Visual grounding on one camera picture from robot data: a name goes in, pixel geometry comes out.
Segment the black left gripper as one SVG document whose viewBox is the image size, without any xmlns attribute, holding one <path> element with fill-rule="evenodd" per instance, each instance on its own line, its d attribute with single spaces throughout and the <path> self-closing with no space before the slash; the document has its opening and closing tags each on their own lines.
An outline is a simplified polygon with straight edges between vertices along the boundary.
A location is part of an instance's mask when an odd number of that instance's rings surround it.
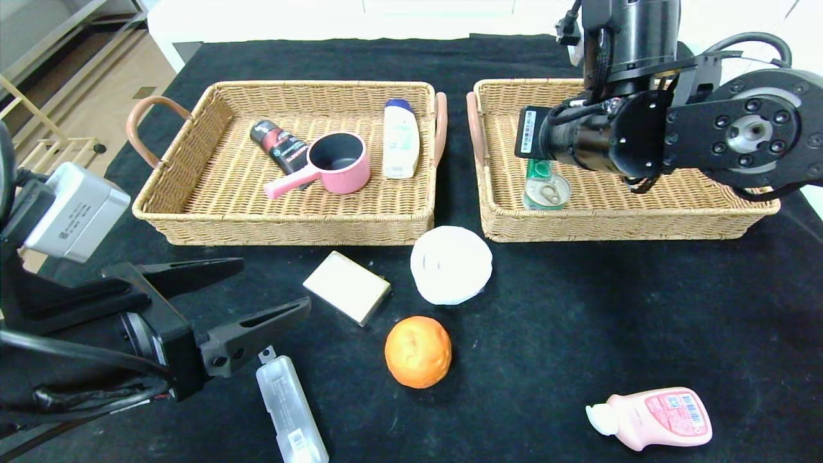
<svg viewBox="0 0 823 463">
<path fill-rule="evenodd" d="M 244 267 L 242 258 L 222 258 L 149 266 L 123 262 L 101 271 L 103 277 L 124 280 L 131 285 L 132 293 L 146 297 L 147 302 L 140 307 L 118 314 L 115 326 L 126 352 L 155 361 L 170 371 L 168 393 L 174 401 L 184 401 L 200 392 L 205 372 L 229 378 L 260 352 L 273 348 L 280 335 L 311 313 L 311 297 L 306 296 L 249 314 L 209 329 L 208 339 L 200 343 L 199 351 L 193 325 L 168 299 L 212 286 L 238 275 Z"/>
</svg>

